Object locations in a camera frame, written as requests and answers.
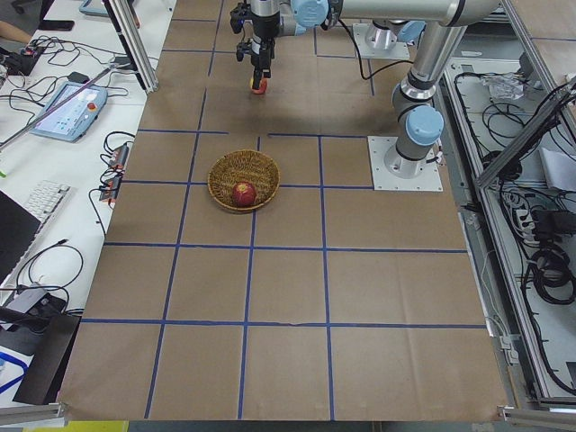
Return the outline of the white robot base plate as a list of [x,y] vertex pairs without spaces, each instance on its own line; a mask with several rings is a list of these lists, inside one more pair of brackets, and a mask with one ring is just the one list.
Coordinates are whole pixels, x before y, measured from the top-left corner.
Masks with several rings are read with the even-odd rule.
[[420,161],[410,161],[397,152],[396,141],[390,136],[367,137],[373,189],[441,193],[444,188],[434,151],[430,149]]

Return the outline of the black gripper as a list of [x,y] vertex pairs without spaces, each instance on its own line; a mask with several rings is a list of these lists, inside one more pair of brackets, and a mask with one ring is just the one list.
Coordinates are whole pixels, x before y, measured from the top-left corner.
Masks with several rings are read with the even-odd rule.
[[239,42],[236,58],[241,62],[245,56],[251,57],[254,72],[251,89],[259,90],[263,78],[271,77],[271,63],[275,57],[275,38],[280,31],[280,7],[278,1],[242,1],[230,11],[230,27],[235,34],[244,30],[245,22],[251,22],[253,36],[251,42]]

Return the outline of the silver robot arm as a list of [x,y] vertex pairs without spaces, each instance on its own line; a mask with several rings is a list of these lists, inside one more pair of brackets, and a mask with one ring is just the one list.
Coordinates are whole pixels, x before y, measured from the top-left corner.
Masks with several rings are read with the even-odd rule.
[[298,28],[329,28],[346,18],[373,21],[423,21],[423,38],[408,74],[392,94],[400,133],[386,152],[388,171],[404,179],[417,177],[439,140],[445,121],[431,106],[436,84],[466,28],[497,7],[496,1],[242,1],[230,12],[230,27],[239,34],[251,23],[253,36],[237,46],[237,59],[251,58],[251,86],[259,90],[271,76],[275,41]]

